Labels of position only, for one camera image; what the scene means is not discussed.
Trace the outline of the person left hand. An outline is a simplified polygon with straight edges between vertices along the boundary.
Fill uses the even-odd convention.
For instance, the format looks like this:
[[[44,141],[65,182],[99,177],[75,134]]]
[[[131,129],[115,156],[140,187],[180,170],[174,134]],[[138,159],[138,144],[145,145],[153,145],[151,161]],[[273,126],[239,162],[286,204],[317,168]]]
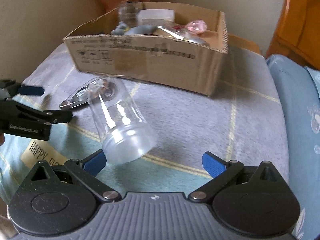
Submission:
[[[0,134],[0,145],[3,145],[3,144],[4,144],[4,142],[5,142],[4,134],[3,134],[3,133],[1,133],[1,134]]]

